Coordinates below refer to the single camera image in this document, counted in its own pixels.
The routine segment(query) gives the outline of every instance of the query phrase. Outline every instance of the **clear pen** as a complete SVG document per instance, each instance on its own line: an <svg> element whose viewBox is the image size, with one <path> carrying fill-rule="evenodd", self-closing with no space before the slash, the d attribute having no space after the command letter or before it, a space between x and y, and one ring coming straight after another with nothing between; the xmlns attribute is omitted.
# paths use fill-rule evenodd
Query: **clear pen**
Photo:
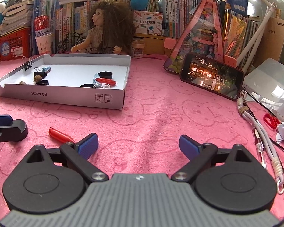
<svg viewBox="0 0 284 227"><path fill-rule="evenodd" d="M257 131L256 128L253 128L253 134L254 134L254 138L255 138L256 148L257 148L258 154L259 154L260 159L261 159L261 165L262 165L265 169L267 169L266 160L265 160L264 151L263 151L263 148L264 148L264 147L263 147L261 138L260 138L259 133L258 133L258 131Z"/></svg>

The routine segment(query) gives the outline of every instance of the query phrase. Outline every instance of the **white charging cable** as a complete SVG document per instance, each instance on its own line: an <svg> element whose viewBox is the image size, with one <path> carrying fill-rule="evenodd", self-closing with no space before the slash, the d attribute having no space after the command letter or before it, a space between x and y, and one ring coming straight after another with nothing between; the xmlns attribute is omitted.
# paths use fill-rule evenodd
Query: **white charging cable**
<svg viewBox="0 0 284 227"><path fill-rule="evenodd" d="M266 152L271 160L271 165L274 170L274 174L276 177L276 185L277 185L277 191L279 195L282 195L284 192L284 175L283 175L283 168L280 163L279 156L276 152L276 149L273 145L273 143L270 140L270 137L268 136L266 130L264 127L260 124L258 120L256 120L249 112L249 108L247 106L244 106L243 99L246 98L246 92L243 90L240 92L240 96L237 99L238 104L238 112L239 114L249 123L252 123L253 126L257 129L258 134L261 137L261 140L265 146Z"/></svg>

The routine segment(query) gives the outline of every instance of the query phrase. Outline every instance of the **white plastic pipe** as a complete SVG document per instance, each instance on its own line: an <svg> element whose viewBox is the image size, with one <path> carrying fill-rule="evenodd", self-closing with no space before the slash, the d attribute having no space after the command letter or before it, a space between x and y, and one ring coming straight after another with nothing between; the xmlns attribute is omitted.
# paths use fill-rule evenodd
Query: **white plastic pipe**
<svg viewBox="0 0 284 227"><path fill-rule="evenodd" d="M269 18L271 17L271 15L274 13L274 10L276 9L276 4L275 3L270 3L267 0L262 0L265 4L267 4L267 6L269 7L268 12L265 14L264 19L261 23L261 25L259 26L258 30L255 32L255 34L253 35L253 37L250 39L249 43L246 45L246 47L243 49L243 51L241 52L241 54L238 56L237 58L237 64L236 66L238 66L240 64L240 62L243 60L243 58L245 57L245 55L248 53L248 51L251 49L252 45L254 45L255 41L257 40L257 38L260 36L260 34L262 33L262 30L265 29L265 26L269 20Z"/></svg>
<svg viewBox="0 0 284 227"><path fill-rule="evenodd" d="M267 9L266 9L265 15L268 13L268 11L269 11L269 7L267 7ZM261 39L262 39L263 34L264 34L264 30L265 30L265 28L264 28L264 29L262 30L262 32L260 33L259 37L257 38L257 40L256 40L256 42L255 42L255 44L254 44L253 49L251 50L251 52L250 52L250 54L249 54L249 57L247 58L247 61L246 61L245 65L244 65L244 67L243 67L243 69L242 69L242 71L243 71L244 73L247 72L247 69L249 68L249 66L250 66L250 64L251 64L251 61L253 60L253 58L254 58L254 56L255 56L255 54L256 54L256 52L257 52L257 49L258 49L258 47L259 47L259 44L260 44Z"/></svg>

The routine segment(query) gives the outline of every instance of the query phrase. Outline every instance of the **doll dress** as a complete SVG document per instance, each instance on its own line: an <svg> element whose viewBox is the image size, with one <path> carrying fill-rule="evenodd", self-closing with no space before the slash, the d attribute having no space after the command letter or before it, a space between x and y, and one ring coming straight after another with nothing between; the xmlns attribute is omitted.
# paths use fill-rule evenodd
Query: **doll dress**
<svg viewBox="0 0 284 227"><path fill-rule="evenodd" d="M91 38L90 45L83 50L80 50L80 53L88 53L88 54L113 54L114 46L111 42L105 47L103 45L102 50L98 50L100 43L102 42L102 34L103 29L94 27L88 30L88 37Z"/></svg>

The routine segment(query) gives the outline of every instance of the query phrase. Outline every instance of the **metal screw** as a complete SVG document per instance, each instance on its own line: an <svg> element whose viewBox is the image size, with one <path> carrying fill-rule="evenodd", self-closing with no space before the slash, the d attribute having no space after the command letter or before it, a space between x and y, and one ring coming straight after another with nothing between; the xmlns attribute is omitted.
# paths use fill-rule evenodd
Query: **metal screw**
<svg viewBox="0 0 284 227"><path fill-rule="evenodd" d="M175 177L175 179L184 180L187 178L187 173L178 172L178 173L175 173L173 176Z"/></svg>
<svg viewBox="0 0 284 227"><path fill-rule="evenodd" d="M91 175L91 178L93 180L103 180L105 178L105 174L102 172L96 172L93 175Z"/></svg>

